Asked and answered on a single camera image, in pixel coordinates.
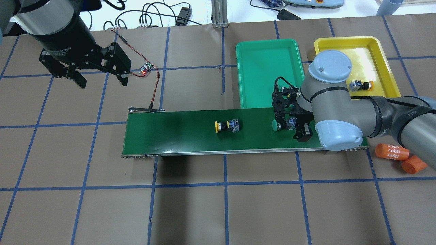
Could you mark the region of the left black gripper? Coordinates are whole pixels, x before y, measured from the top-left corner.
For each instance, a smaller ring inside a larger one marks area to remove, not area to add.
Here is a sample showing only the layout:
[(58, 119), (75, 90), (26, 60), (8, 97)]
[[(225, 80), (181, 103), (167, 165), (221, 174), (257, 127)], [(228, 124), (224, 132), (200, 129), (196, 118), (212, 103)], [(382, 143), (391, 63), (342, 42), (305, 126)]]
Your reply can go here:
[(29, 7), (29, 34), (42, 45), (39, 61), (54, 77), (85, 89), (79, 70), (97, 69), (128, 85), (131, 60), (115, 42), (100, 47), (73, 7)]

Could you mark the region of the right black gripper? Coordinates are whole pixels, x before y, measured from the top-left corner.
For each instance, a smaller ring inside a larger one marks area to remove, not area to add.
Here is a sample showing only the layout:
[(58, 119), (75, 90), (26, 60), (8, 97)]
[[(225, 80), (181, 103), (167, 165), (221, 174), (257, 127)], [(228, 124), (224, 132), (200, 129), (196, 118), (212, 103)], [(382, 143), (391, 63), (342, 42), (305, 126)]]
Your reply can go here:
[(285, 118), (296, 117), (296, 129), (293, 138), (298, 142), (307, 142), (313, 136), (310, 123), (314, 120), (312, 112), (304, 110), (296, 99), (283, 99), (279, 87), (274, 87), (271, 94), (274, 119), (283, 121)]

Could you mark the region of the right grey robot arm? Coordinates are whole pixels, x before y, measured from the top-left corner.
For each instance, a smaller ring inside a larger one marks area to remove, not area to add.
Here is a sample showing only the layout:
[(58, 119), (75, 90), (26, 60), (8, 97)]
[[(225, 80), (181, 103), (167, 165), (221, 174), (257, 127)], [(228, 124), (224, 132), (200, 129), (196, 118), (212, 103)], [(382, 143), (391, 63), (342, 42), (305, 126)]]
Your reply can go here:
[(303, 149), (354, 149), (365, 138), (390, 135), (435, 168), (435, 99), (351, 96), (352, 71), (342, 52), (316, 55), (299, 88), (274, 81), (272, 106), (237, 110), (159, 112), (129, 109), (123, 158)]

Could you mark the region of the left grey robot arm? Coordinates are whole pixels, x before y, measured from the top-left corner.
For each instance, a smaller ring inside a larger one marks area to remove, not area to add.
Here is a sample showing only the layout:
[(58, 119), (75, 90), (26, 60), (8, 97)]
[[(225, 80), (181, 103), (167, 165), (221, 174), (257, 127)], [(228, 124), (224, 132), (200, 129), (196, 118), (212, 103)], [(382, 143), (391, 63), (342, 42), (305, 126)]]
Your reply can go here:
[(65, 77), (80, 88), (86, 79), (79, 70), (97, 69), (128, 84), (131, 60), (116, 42), (99, 46), (68, 0), (2, 0), (1, 32), (14, 17), (43, 47), (39, 61), (55, 78)]

